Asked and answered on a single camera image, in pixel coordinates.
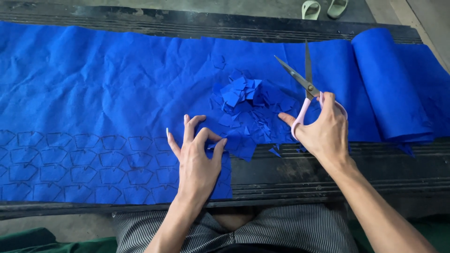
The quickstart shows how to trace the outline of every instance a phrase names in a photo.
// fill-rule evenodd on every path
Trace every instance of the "slipper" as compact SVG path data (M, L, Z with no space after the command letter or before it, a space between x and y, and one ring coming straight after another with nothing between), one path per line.
M306 1L301 7L301 13L302 19L317 20L320 13L320 4L314 0Z
M327 15L333 19L341 17L344 10L347 8L348 1L349 0L332 0Z

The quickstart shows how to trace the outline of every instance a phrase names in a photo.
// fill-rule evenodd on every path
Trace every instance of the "striped pants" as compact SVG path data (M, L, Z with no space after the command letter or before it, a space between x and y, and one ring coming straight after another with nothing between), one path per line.
M142 253L167 211L117 213L114 228L117 253ZM181 253L207 253L230 244L271 244L311 253L357 253L343 217L324 204L273 207L229 232L207 212L191 226Z

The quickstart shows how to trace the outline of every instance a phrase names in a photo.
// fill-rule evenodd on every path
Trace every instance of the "concrete floor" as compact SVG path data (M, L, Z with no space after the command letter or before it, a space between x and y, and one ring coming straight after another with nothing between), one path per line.
M79 6L126 6L132 8L184 10L206 13L241 14L278 18L301 18L304 0L29 0ZM322 10L319 19L326 20L326 10L331 0L318 0ZM345 22L374 23L365 0L351 0L346 14L340 18ZM388 200L405 217L420 217L435 213L450 213L450 199L392 199ZM26 217L0 221L0 235L22 230L46 227L60 242L76 242L114 236L110 215L61 215Z

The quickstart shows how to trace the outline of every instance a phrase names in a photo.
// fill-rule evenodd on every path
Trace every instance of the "blue felt fabric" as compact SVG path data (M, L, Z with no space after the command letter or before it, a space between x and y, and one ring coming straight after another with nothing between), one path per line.
M304 90L273 56L304 74L304 44L13 23L0 31L1 200L170 202L179 164L165 129L181 144L186 113L207 115L199 129L227 137L225 148L246 160L257 144L294 143L277 113L297 116ZM375 29L310 52L314 84L347 109L350 141L450 135L449 76L428 47L395 45ZM305 123L319 113L313 102ZM222 163L213 199L231 197L228 153Z

